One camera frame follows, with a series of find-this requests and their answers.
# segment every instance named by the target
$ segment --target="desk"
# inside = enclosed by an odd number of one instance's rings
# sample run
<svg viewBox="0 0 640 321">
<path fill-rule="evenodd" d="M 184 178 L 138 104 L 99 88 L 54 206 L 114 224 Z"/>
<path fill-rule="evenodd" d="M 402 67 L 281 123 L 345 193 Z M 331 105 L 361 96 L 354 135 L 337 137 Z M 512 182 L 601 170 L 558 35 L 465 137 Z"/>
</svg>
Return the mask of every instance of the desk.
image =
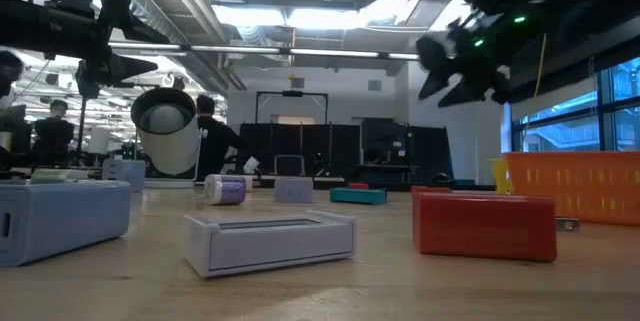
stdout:
<svg viewBox="0 0 640 321">
<path fill-rule="evenodd" d="M 146 191 L 122 239 L 0 269 L 0 320 L 48 321 L 637 321 L 640 229 L 583 225 L 558 234 L 555 264 L 417 254 L 408 193 L 375 207 L 313 208 L 358 217 L 358 253 L 343 260 L 202 280 L 181 258 L 182 215 L 301 213 L 255 190 L 239 207 L 192 190 Z"/>
</svg>

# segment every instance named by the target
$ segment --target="person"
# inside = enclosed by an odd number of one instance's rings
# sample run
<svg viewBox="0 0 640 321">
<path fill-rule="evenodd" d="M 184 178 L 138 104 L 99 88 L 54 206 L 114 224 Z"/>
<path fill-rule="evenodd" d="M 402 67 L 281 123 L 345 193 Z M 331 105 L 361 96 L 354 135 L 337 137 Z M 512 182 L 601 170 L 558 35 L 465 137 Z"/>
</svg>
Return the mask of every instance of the person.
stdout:
<svg viewBox="0 0 640 321">
<path fill-rule="evenodd" d="M 216 102 L 208 96 L 200 95 L 196 99 L 198 127 L 202 132 L 198 180 L 212 174 L 219 174 L 225 164 L 229 147 L 241 149 L 244 144 L 229 126 L 213 118 Z"/>
<path fill-rule="evenodd" d="M 39 165 L 66 165 L 74 128 L 73 124 L 63 119 L 68 109 L 66 102 L 53 100 L 49 107 L 51 116 L 35 122 L 37 139 L 33 151 Z"/>
<path fill-rule="evenodd" d="M 0 111 L 11 106 L 15 99 L 12 84 L 20 80 L 24 64 L 12 52 L 0 51 Z"/>
</svg>

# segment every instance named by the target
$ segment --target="wooden table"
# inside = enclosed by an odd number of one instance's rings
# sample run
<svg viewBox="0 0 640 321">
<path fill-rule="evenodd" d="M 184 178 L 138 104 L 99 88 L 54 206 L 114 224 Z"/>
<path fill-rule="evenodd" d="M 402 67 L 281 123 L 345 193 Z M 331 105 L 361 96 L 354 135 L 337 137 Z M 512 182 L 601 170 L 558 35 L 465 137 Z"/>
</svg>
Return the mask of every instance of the wooden table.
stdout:
<svg viewBox="0 0 640 321">
<path fill-rule="evenodd" d="M 0 320 L 640 320 L 640 229 L 583 225 L 559 234 L 555 264 L 423 256 L 409 194 L 355 215 L 353 260 L 202 280 L 181 258 L 182 215 L 303 212 L 256 190 L 244 205 L 205 206 L 200 191 L 146 191 L 130 232 L 20 268 L 0 269 Z"/>
</svg>

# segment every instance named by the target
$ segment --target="yellow container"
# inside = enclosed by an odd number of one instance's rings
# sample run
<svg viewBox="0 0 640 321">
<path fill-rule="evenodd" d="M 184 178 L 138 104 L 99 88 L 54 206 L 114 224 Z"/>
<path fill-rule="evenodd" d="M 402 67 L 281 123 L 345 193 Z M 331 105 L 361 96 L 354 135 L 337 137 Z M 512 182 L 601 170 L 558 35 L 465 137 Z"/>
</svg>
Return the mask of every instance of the yellow container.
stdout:
<svg viewBox="0 0 640 321">
<path fill-rule="evenodd" d="M 492 159 L 491 169 L 493 178 L 496 181 L 496 192 L 500 194 L 509 194 L 513 191 L 511 177 L 509 177 L 509 164 L 504 159 Z"/>
</svg>

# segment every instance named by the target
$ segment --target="teal box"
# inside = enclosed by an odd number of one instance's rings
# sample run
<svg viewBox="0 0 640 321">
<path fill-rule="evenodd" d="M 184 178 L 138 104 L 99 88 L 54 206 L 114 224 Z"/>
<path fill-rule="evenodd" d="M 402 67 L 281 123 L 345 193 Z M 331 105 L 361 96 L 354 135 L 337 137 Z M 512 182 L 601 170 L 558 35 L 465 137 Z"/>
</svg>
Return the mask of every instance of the teal box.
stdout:
<svg viewBox="0 0 640 321">
<path fill-rule="evenodd" d="M 353 202 L 368 205 L 387 203 L 386 190 L 361 190 L 346 187 L 334 188 L 330 191 L 331 202 Z"/>
</svg>

